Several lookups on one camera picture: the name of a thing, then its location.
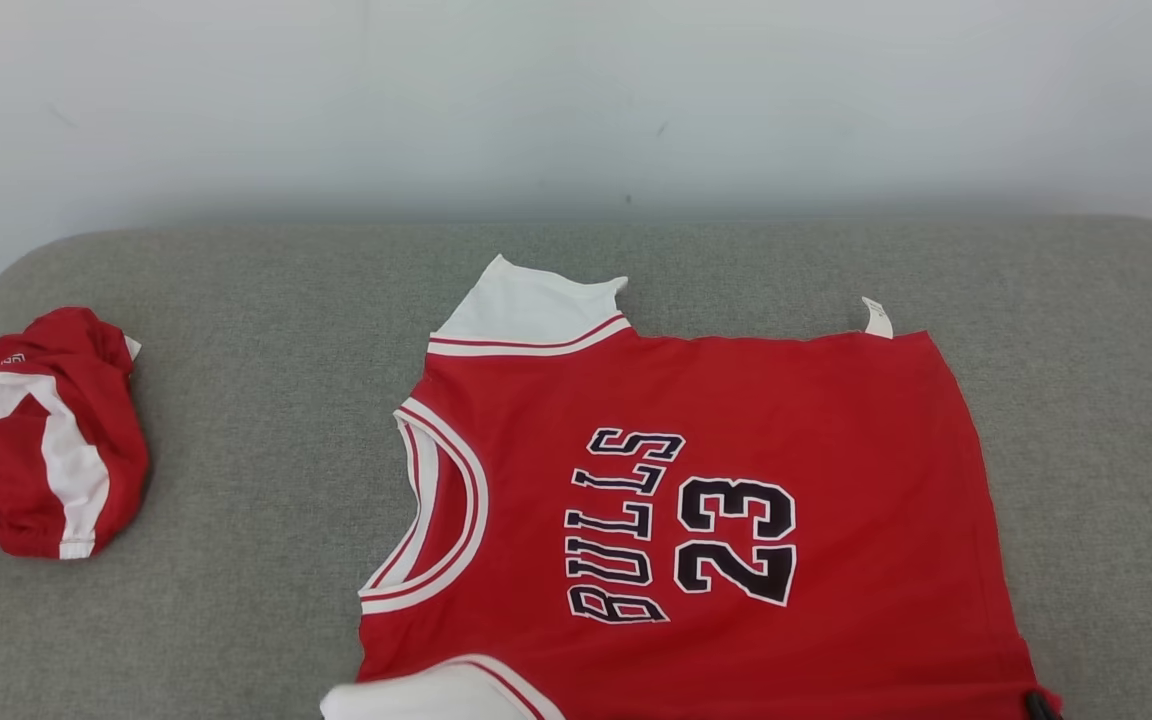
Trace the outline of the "red Bulls basketball jersey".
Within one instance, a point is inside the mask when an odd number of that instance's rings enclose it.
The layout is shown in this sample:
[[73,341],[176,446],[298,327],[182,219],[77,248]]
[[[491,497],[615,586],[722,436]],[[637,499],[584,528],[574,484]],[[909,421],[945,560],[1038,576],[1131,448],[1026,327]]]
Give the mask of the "red Bulls basketball jersey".
[[323,720],[1028,720],[977,429],[927,333],[643,336],[495,258],[397,406],[417,514]]

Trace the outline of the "red white Bulls shorts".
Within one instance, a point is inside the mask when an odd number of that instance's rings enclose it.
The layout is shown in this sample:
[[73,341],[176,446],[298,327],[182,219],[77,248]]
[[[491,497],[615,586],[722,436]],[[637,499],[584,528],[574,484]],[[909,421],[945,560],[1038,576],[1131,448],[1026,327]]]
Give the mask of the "red white Bulls shorts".
[[88,306],[0,338],[0,548],[90,559],[136,520],[150,452],[132,400],[141,342]]

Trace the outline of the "grey fabric sofa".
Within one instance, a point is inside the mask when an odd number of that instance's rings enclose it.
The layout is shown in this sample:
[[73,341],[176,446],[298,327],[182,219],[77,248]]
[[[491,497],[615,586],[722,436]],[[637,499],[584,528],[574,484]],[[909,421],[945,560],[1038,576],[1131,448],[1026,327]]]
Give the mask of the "grey fabric sofa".
[[1069,720],[1152,720],[1152,222],[159,229],[0,275],[0,338],[92,306],[143,344],[152,468],[88,562],[0,551],[0,720],[317,720],[414,515],[394,407],[497,255],[626,275],[649,334],[927,329],[979,430],[1021,632]]

